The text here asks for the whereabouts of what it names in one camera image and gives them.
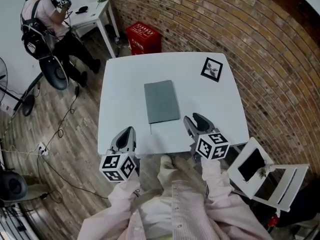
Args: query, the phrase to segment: black stand base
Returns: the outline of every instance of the black stand base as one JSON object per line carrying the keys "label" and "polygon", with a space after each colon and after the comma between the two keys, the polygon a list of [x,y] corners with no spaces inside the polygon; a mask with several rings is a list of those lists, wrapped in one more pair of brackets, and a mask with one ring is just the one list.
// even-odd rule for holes
{"label": "black stand base", "polygon": [[22,104],[22,113],[25,117],[29,116],[35,104],[35,96],[28,95]]}

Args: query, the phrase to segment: white t-shirt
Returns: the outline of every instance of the white t-shirt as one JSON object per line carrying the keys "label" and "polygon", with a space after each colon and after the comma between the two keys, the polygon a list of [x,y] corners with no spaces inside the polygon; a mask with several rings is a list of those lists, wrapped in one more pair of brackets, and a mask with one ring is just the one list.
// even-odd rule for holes
{"label": "white t-shirt", "polygon": [[[22,9],[22,17],[24,20],[30,20],[32,10],[34,5],[38,0],[28,0],[25,2]],[[69,29],[63,24],[56,24],[51,19],[50,16],[56,11],[56,8],[52,4],[51,0],[40,0],[35,17],[39,19],[46,28],[55,34],[57,37],[56,41],[60,41]]]}
{"label": "white t-shirt", "polygon": [[138,209],[147,239],[172,236],[172,197],[154,197]]}

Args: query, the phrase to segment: power strip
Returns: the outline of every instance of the power strip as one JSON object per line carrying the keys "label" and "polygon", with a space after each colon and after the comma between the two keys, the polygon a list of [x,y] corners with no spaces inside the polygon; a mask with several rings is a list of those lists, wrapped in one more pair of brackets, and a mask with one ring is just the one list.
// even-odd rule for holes
{"label": "power strip", "polygon": [[48,148],[46,148],[46,145],[43,144],[42,142],[39,143],[39,154],[42,155],[42,156],[48,156],[49,155]]}

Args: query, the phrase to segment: red box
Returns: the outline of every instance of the red box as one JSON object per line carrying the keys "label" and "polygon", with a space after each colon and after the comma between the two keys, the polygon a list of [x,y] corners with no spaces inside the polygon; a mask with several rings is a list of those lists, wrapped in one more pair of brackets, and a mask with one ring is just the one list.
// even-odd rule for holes
{"label": "red box", "polygon": [[151,27],[137,22],[126,29],[132,55],[161,53],[161,35]]}

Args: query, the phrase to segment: fan stand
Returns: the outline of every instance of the fan stand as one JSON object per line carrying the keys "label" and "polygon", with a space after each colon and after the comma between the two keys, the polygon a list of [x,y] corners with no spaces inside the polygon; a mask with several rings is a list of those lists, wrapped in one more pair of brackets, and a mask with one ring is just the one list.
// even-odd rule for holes
{"label": "fan stand", "polygon": [[14,98],[16,101],[22,103],[22,113],[25,117],[30,115],[30,113],[35,105],[35,96],[30,94],[25,99],[20,99],[20,98],[13,96],[11,93],[7,92],[2,87],[0,87],[0,90],[2,92],[4,92],[5,94],[9,95],[10,97]]}

